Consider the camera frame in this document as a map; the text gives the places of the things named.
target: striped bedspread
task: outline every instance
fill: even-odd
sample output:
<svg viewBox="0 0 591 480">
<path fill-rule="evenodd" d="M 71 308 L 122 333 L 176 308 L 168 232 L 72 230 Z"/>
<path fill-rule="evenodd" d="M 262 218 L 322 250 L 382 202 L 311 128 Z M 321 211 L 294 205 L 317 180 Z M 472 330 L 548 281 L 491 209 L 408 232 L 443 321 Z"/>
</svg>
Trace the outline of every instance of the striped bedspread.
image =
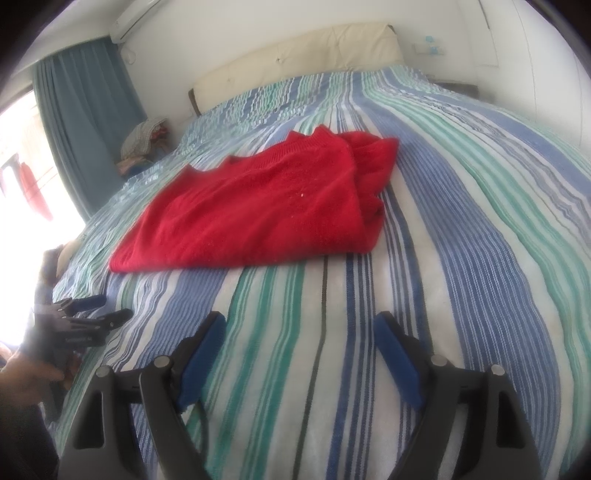
<svg viewBox="0 0 591 480">
<path fill-rule="evenodd" d="M 371 254 L 109 273 L 117 243 L 184 165 L 213 168 L 319 124 L 400 139 Z M 578 150 L 403 66 L 298 77 L 223 103 L 91 220 L 56 288 L 56 299 L 107 292 L 94 315 L 135 311 L 86 355 L 54 425 L 58 449 L 99 365 L 144 366 L 218 310 L 228 335 L 203 391 L 212 477 L 385 479 L 416 422 L 373 340 L 371 319 L 390 310 L 456 366 L 508 371 L 543 472 L 556 478 L 591 427 L 590 193 L 591 163 Z M 134 418 L 156 474 L 140 408 Z M 197 412 L 183 418 L 199 444 Z"/>
</svg>

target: white air conditioner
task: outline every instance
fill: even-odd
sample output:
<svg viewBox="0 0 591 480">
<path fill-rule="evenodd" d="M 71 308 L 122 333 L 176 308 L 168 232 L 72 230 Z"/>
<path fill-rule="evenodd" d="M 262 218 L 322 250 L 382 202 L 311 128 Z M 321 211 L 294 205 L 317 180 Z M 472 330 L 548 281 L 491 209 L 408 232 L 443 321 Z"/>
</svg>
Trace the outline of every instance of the white air conditioner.
<svg viewBox="0 0 591 480">
<path fill-rule="evenodd" d="M 109 30 L 113 43 L 123 43 L 130 33 L 150 15 L 153 15 L 167 0 L 134 0 L 115 21 Z"/>
</svg>

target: silver screw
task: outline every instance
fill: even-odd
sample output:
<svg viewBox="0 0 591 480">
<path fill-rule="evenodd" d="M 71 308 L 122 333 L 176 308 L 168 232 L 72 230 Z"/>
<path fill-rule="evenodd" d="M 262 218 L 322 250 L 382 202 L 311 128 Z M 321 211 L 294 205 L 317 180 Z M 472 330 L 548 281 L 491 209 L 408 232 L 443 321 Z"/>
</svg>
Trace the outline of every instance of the silver screw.
<svg viewBox="0 0 591 480">
<path fill-rule="evenodd" d="M 493 375 L 499 375 L 499 377 L 505 375 L 505 369 L 497 364 L 491 366 L 491 372 L 493 373 Z"/>
<path fill-rule="evenodd" d="M 109 372 L 111 371 L 111 368 L 107 365 L 102 365 L 101 367 L 96 369 L 96 376 L 103 378 L 106 377 L 107 375 L 109 375 Z"/>
<path fill-rule="evenodd" d="M 443 355 L 433 355 L 431 357 L 431 363 L 436 367 L 443 367 L 447 364 L 447 358 L 445 358 Z"/>
<path fill-rule="evenodd" d="M 168 358 L 166 355 L 160 355 L 154 359 L 154 366 L 156 368 L 167 367 L 169 363 L 170 363 L 170 358 Z"/>
</svg>

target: window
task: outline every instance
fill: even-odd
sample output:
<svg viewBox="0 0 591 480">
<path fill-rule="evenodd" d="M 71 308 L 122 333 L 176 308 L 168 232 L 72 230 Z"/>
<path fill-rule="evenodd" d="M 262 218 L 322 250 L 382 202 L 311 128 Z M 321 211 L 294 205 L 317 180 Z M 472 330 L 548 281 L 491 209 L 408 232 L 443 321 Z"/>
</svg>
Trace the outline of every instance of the window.
<svg viewBox="0 0 591 480">
<path fill-rule="evenodd" d="M 84 222 L 51 155 L 33 92 L 0 115 L 0 342 L 22 341 L 43 251 Z"/>
</svg>

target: red sweater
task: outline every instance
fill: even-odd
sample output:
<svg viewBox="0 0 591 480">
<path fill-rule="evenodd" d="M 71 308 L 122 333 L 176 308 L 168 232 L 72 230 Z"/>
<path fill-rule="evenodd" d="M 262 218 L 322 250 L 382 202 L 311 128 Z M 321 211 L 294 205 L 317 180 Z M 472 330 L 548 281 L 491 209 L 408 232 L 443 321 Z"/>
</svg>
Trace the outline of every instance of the red sweater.
<svg viewBox="0 0 591 480">
<path fill-rule="evenodd" d="M 111 257 L 114 272 L 241 267 L 369 252 L 395 138 L 320 126 L 216 169 L 189 166 L 150 203 Z"/>
</svg>

